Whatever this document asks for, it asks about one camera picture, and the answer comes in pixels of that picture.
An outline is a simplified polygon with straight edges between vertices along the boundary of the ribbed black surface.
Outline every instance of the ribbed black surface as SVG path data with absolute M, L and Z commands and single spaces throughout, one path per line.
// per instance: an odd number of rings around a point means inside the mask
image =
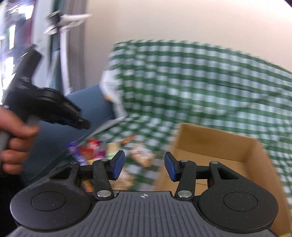
M 113 200 L 98 202 L 86 219 L 66 230 L 36 233 L 20 227 L 10 235 L 10 237 L 37 236 L 275 237 L 269 230 L 237 234 L 217 229 L 204 221 L 190 202 L 178 201 L 170 192 L 120 192 Z

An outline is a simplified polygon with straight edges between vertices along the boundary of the cardboard box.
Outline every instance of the cardboard box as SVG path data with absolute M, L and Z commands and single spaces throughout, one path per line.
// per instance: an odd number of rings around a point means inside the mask
M 290 235 L 292 221 L 286 196 L 278 174 L 256 139 L 183 123 L 174 135 L 170 151 L 177 160 L 187 159 L 197 165 L 219 161 L 271 192 L 279 205 L 272 230 L 279 236 Z M 171 190 L 174 194 L 178 182 L 170 180 L 165 167 L 160 171 L 156 190 Z M 197 180 L 195 195 L 200 195 L 206 189 L 206 180 Z

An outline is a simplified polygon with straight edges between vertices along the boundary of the gray handle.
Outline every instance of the gray handle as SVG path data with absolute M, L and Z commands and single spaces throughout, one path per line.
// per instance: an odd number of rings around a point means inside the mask
M 39 121 L 39 118 L 35 115 L 30 115 L 26 121 L 26 124 L 29 126 L 33 126 L 37 124 Z M 5 131 L 0 130 L 0 153 L 3 150 L 7 149 L 8 142 L 11 138 L 11 134 Z M 0 160 L 0 177 L 5 177 L 5 173 L 2 170 L 2 161 Z

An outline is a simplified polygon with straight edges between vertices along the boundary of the metal pin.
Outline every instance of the metal pin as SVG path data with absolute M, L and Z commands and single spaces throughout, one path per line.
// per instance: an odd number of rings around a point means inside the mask
M 178 196 L 180 198 L 189 198 L 192 195 L 192 193 L 188 190 L 181 190 L 178 192 Z
M 99 196 L 100 198 L 107 198 L 109 196 L 111 196 L 112 192 L 109 190 L 100 190 L 97 192 L 97 196 Z

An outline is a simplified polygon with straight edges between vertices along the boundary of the white wall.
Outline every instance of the white wall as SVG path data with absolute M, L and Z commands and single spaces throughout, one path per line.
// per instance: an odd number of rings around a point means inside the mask
M 86 85 L 98 84 L 114 43 L 200 41 L 241 50 L 292 71 L 292 8 L 284 0 L 88 0 Z

